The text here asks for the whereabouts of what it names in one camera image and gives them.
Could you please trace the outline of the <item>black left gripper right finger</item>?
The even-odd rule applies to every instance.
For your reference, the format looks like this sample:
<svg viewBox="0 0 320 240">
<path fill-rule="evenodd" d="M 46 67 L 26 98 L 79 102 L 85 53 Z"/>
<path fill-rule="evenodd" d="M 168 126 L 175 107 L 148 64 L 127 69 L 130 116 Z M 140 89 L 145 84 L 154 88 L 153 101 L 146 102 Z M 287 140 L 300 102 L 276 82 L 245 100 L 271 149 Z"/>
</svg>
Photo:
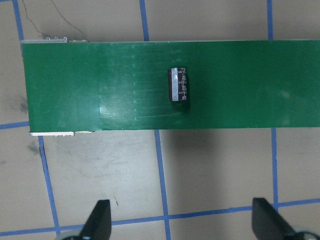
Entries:
<svg viewBox="0 0 320 240">
<path fill-rule="evenodd" d="M 295 239 L 295 230 L 263 197 L 252 199 L 251 228 L 258 240 Z"/>
</svg>

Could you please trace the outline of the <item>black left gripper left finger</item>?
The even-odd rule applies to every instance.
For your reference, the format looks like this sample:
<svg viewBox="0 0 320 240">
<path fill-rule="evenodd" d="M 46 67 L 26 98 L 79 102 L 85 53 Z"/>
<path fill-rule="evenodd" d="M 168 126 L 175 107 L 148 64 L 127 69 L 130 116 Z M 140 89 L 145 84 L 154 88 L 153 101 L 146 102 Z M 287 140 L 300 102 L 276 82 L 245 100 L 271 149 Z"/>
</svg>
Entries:
<svg viewBox="0 0 320 240">
<path fill-rule="evenodd" d="M 111 237 L 111 205 L 108 199 L 98 200 L 80 231 L 81 240 L 109 240 Z"/>
</svg>

